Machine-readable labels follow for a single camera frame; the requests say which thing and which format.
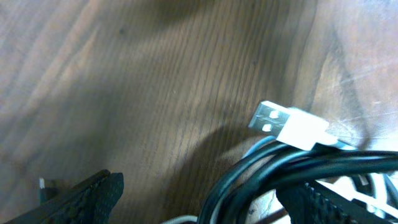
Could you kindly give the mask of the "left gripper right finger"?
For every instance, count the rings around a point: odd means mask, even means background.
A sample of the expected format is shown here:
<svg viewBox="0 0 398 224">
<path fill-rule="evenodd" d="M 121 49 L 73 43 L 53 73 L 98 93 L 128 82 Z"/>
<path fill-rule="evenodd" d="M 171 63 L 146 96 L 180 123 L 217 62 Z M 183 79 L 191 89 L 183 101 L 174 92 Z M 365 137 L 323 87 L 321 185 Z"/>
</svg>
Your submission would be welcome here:
<svg viewBox="0 0 398 224">
<path fill-rule="evenodd" d="M 353 199 L 397 218 L 397 209 L 387 203 L 355 190 L 343 192 L 326 182 L 278 181 L 275 189 L 279 202 L 294 224 L 389 223 L 389 220 L 352 202 Z"/>
</svg>

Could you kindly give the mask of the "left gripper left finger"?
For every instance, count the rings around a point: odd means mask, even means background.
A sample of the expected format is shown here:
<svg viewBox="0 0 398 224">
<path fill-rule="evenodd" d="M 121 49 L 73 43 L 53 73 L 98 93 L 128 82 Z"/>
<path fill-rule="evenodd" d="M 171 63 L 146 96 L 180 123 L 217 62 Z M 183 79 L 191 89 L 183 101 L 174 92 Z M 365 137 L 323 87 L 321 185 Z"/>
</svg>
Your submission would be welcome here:
<svg viewBox="0 0 398 224">
<path fill-rule="evenodd" d="M 104 169 L 70 189 L 62 189 L 56 181 L 43 178 L 39 179 L 39 186 L 39 206 L 9 223 L 108 223 L 123 194 L 124 176 Z"/>
</svg>

